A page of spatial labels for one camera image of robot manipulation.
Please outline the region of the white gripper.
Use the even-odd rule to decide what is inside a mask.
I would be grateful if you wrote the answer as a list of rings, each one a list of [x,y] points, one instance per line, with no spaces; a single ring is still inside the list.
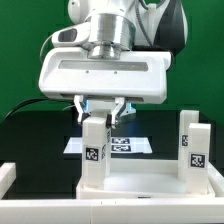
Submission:
[[[112,60],[89,59],[80,47],[55,48],[44,60],[39,88],[49,98],[74,97],[79,124],[89,117],[85,97],[117,97],[106,119],[107,128],[116,128],[125,110],[125,99],[143,104],[164,102],[168,69],[169,54],[164,51],[124,51],[119,59]]]

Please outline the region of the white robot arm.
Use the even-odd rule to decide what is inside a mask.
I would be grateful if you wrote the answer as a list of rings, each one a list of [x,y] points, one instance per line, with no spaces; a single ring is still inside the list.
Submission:
[[[133,104],[161,104],[167,71],[185,47],[181,0],[69,0],[73,25],[55,32],[40,72],[49,98],[74,102],[80,122],[100,110],[109,127]]]

